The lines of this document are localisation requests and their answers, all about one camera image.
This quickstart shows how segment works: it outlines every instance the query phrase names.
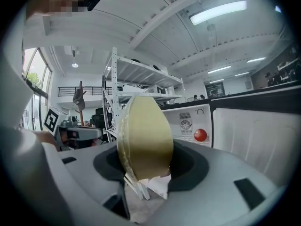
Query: white ceiling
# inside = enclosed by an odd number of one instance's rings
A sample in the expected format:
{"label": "white ceiling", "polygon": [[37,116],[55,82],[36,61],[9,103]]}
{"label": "white ceiling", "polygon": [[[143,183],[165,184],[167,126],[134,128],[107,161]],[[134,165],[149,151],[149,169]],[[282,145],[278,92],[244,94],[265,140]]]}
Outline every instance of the white ceiling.
{"label": "white ceiling", "polygon": [[[185,81],[252,74],[279,55],[292,42],[292,35],[269,0],[246,0],[246,10],[196,26],[189,19],[234,1],[240,0],[101,0],[92,12],[32,17],[26,24],[24,47],[51,46],[63,74],[101,74],[113,46],[128,58],[165,65]],[[215,26],[211,32],[210,24]],[[71,46],[79,51],[77,69],[71,67]],[[267,59],[246,63],[259,57]],[[228,70],[208,74],[228,65]]]}

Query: white cloth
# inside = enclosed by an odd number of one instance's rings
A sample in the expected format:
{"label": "white cloth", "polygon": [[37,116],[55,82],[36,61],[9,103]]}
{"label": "white cloth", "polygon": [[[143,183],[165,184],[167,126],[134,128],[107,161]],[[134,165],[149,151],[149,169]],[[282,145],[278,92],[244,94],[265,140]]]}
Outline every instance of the white cloth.
{"label": "white cloth", "polygon": [[14,19],[0,48],[0,125],[16,127],[23,111],[33,95],[21,78],[22,42],[26,9]]}

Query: ceiling light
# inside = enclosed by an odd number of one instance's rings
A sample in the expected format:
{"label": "ceiling light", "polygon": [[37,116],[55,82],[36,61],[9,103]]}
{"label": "ceiling light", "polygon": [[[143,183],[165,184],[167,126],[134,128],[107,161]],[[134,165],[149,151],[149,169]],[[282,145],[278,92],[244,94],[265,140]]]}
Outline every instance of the ceiling light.
{"label": "ceiling light", "polygon": [[248,60],[247,63],[250,63],[250,62],[255,62],[255,61],[261,61],[261,60],[264,60],[264,58],[256,58],[256,59],[252,59],[252,60]]}
{"label": "ceiling light", "polygon": [[193,25],[198,25],[211,18],[241,10],[246,10],[246,1],[232,2],[220,5],[215,8],[211,8],[204,12],[200,12],[196,15],[193,15],[192,17],[190,17],[190,20],[193,23]]}
{"label": "ceiling light", "polygon": [[278,12],[278,13],[281,13],[280,7],[276,6],[276,7],[275,7],[275,11]]}
{"label": "ceiling light", "polygon": [[240,75],[243,75],[243,74],[247,74],[249,72],[246,72],[246,73],[240,73],[240,74],[237,74],[236,76],[240,76]]}
{"label": "ceiling light", "polygon": [[217,72],[217,71],[224,70],[224,69],[228,69],[228,68],[231,68],[231,65],[230,65],[230,66],[227,66],[227,67],[223,67],[223,68],[221,68],[221,69],[209,71],[208,73],[213,73],[213,72]]}
{"label": "ceiling light", "polygon": [[[221,80],[218,80],[218,81],[223,81],[224,79],[221,79]],[[212,83],[215,83],[215,82],[218,82],[218,81],[212,81],[212,82],[209,82],[209,84],[212,84]]]}

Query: window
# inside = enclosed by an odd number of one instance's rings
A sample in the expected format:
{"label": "window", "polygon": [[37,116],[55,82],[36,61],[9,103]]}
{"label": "window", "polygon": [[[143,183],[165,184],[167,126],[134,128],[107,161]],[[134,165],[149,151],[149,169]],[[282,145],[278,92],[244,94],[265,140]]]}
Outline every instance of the window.
{"label": "window", "polygon": [[23,78],[33,90],[34,95],[26,106],[22,122],[29,130],[41,131],[47,114],[48,87],[51,70],[48,67],[39,48],[31,48],[25,51]]}

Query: glass window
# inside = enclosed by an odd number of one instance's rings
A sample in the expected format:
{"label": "glass window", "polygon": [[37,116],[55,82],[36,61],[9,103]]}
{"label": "glass window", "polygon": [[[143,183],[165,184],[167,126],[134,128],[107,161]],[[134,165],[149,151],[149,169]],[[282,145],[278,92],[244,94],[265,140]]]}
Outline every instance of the glass window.
{"label": "glass window", "polygon": [[50,70],[48,68],[46,68],[45,77],[44,77],[44,81],[43,81],[43,87],[42,87],[42,90],[46,93],[47,93],[47,84],[48,84],[49,77],[50,77]]}
{"label": "glass window", "polygon": [[45,67],[46,65],[40,55],[40,52],[37,51],[30,65],[27,79],[35,84],[38,88],[42,87],[42,78]]}
{"label": "glass window", "polygon": [[26,73],[30,59],[32,58],[34,52],[36,51],[36,48],[30,48],[25,50],[25,55],[24,55],[24,64],[23,64],[23,74]]}
{"label": "glass window", "polygon": [[41,97],[41,119],[42,124],[44,123],[44,119],[47,114],[47,100],[45,97]]}
{"label": "glass window", "polygon": [[32,130],[32,98],[23,112],[23,125],[25,129]]}
{"label": "glass window", "polygon": [[34,122],[35,131],[41,131],[39,101],[40,101],[40,96],[33,95],[33,122]]}

